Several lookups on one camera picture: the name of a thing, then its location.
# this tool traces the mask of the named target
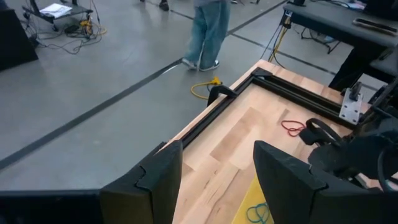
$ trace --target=light blue jeans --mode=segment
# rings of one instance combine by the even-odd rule
[[[215,64],[228,30],[230,5],[230,0],[220,0],[195,7],[192,38],[184,57],[197,65],[203,48],[199,65],[201,69]]]

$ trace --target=metal bracket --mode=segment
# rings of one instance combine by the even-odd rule
[[[251,72],[251,75],[253,75],[255,77],[262,77],[264,79],[266,79],[267,77],[274,76],[274,74],[272,74],[270,71],[264,70],[260,67],[257,67],[256,69],[254,69],[253,72]]]
[[[207,106],[211,105],[211,103],[218,98],[218,95],[220,93],[233,98],[236,98],[238,96],[238,94],[235,91],[228,88],[227,86],[223,85],[214,86],[210,90],[209,99],[207,100]]]
[[[360,93],[361,84],[347,88],[344,94],[343,103],[339,117],[351,124],[357,124],[361,112],[363,94]]]

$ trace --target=white sneaker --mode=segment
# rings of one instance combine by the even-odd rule
[[[210,68],[205,68],[205,69],[199,68],[199,70],[201,70],[202,72],[205,72],[205,71],[209,71],[209,70],[212,70],[212,69],[216,69],[216,68],[219,67],[219,65],[220,65],[220,62],[219,62],[218,60],[215,60],[215,61],[214,61],[214,65],[213,65],[212,67],[210,67]]]
[[[188,59],[183,58],[181,61],[184,65],[188,66],[189,69],[197,69],[197,66],[193,63],[190,62]]]

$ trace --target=desk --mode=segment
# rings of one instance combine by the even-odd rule
[[[398,27],[398,22],[387,21],[328,2],[305,1],[306,7],[286,4],[284,10],[293,12],[291,21],[354,46],[330,87],[341,91],[354,84],[368,65],[386,49],[398,46],[398,37],[380,34],[354,26],[356,18],[368,19]]]
[[[231,88],[235,89],[257,67],[332,101],[342,101],[337,91],[264,60],[258,61]],[[223,98],[217,98],[170,142],[181,139]],[[262,139],[307,161],[313,148],[300,138],[290,137],[280,121],[305,122],[314,117],[319,118],[257,85],[249,85],[185,148],[174,223],[231,223],[256,172],[252,159],[254,141]],[[341,135],[350,133],[323,120]]]

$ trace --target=red cable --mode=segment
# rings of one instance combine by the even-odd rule
[[[294,124],[299,124],[300,127],[297,128],[289,128],[284,123],[294,123]],[[289,134],[292,137],[296,137],[300,134],[300,132],[305,128],[305,125],[301,123],[300,121],[291,121],[291,120],[284,120],[280,123],[284,129],[287,130],[287,134]]]

